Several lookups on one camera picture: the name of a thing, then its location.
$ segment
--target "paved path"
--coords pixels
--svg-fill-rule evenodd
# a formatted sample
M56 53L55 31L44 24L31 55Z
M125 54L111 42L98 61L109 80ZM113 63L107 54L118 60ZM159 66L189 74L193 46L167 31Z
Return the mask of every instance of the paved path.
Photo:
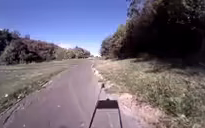
M91 65L84 60L26 97L0 118L0 128L88 128L99 93ZM122 118L124 128L136 128L131 118ZM119 128L117 111L99 111L93 127Z

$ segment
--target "treeline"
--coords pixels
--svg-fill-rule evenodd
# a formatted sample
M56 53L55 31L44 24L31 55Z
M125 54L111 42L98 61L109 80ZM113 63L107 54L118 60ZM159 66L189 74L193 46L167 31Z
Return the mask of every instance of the treeline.
M83 48L64 49L53 43L21 37L19 32L0 30L0 64L18 64L87 58L90 52Z
M127 0L128 19L104 39L106 58L138 57L148 53L205 63L205 0Z

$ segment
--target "sky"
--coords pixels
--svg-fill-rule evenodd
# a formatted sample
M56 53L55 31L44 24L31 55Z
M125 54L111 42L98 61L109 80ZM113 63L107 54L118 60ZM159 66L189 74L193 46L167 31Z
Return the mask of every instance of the sky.
M0 28L94 55L126 14L126 0L0 0Z

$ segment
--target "green grass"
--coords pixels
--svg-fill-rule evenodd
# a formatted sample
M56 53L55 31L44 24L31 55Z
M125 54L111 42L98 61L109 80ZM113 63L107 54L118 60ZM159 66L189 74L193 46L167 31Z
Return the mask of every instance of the green grass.
M0 113L81 60L0 66Z
M205 128L205 74L200 70L170 68L156 61L98 60L106 80L127 89L167 114L166 127Z

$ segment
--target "grassy field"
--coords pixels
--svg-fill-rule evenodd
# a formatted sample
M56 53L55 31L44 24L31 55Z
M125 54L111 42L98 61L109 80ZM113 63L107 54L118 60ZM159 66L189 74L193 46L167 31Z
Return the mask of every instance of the grassy field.
M0 112L81 60L0 66Z
M155 60L98 60L102 76L166 113L167 128L205 128L205 72L176 68Z

